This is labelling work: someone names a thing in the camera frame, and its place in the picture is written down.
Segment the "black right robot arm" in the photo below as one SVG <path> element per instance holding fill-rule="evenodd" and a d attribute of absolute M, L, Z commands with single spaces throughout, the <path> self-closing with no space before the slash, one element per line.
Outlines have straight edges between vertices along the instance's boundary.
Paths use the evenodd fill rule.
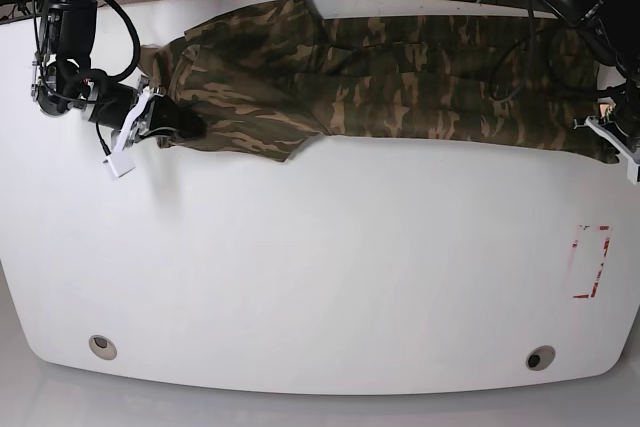
<path fill-rule="evenodd" d="M 124 21 L 133 44 L 131 61 L 115 75 L 91 61 L 100 1 Z M 132 20 L 114 0 L 43 0 L 35 36 L 32 96 L 45 114 L 58 117 L 79 109 L 97 128 L 124 134 L 126 144 L 205 136 L 205 121 L 176 103 L 174 74 L 186 48 L 183 40 L 142 46 Z"/>

